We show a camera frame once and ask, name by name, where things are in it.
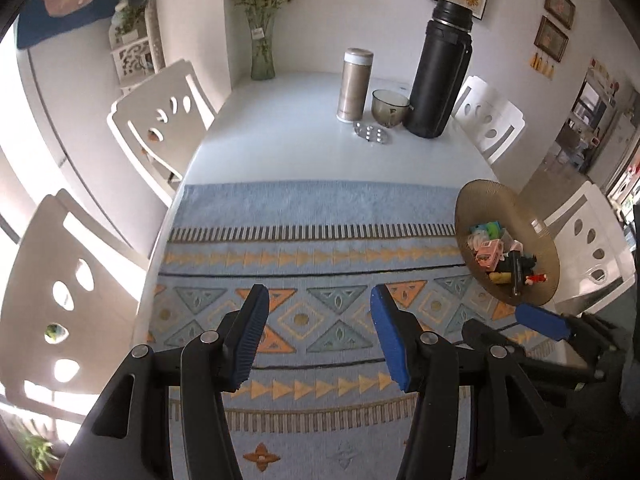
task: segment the black thermos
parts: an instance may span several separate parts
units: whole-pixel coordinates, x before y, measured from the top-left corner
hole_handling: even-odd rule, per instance
[[[404,127],[418,137],[439,137],[447,125],[471,60],[471,9],[439,0],[427,24]]]

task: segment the dining table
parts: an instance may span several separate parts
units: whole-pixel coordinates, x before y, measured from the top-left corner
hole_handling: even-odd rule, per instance
[[[455,118],[441,136],[423,139],[402,124],[390,142],[366,142],[352,123],[337,119],[341,78],[293,72],[268,81],[245,80],[224,103],[194,154],[162,222],[146,277],[133,343],[146,341],[158,270],[185,186],[239,182],[351,180],[443,186],[456,190],[477,179],[497,181],[491,167]],[[362,118],[371,114],[372,92],[409,97],[411,85],[372,78]]]
[[[457,193],[497,179],[456,120],[436,139],[399,125],[386,128],[388,143],[367,142],[336,117],[340,82],[287,73],[233,89],[191,160],[146,277],[132,345],[154,350],[215,328],[254,283],[270,290],[252,374],[223,397],[244,478],[395,477],[416,397],[386,369],[369,311],[376,283],[424,330],[457,344],[476,318],[532,355],[554,352],[460,257]],[[411,85],[372,78],[361,124],[376,124],[377,89],[409,96]],[[174,474],[186,478],[179,391],[170,397]],[[464,402],[461,388],[462,427]],[[459,438],[464,449],[468,431]],[[453,478],[464,462],[456,455]]]

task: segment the stainless steel tumbler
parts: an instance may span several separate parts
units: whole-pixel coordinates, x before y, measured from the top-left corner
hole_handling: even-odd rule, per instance
[[[344,123],[359,121],[369,91],[373,52],[362,48],[348,48],[344,53],[342,86],[337,117]]]

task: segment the white table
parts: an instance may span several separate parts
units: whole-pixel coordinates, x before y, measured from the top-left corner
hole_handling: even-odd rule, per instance
[[[372,79],[405,95],[410,85]],[[183,184],[276,180],[354,180],[423,184],[460,189],[478,178],[497,180],[491,167],[451,118],[437,139],[421,139],[402,126],[386,145],[367,143],[336,117],[340,75],[290,73],[270,81],[246,81],[220,110]],[[162,224],[140,302],[134,343],[146,341],[153,291],[182,187]]]

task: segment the blue gripper pad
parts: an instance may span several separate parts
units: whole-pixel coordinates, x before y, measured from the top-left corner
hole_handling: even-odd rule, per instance
[[[249,378],[268,315],[269,291],[263,285],[254,285],[225,340],[225,343],[232,344],[231,350],[235,355],[230,377],[235,389]]]
[[[528,303],[521,303],[516,307],[516,321],[554,341],[568,340],[571,337],[571,329],[561,316]]]
[[[394,319],[398,307],[386,285],[377,285],[371,291],[371,317],[378,332],[380,346],[385,354],[386,366],[391,378],[405,393],[409,391],[410,374],[407,365],[406,347],[399,327]]]

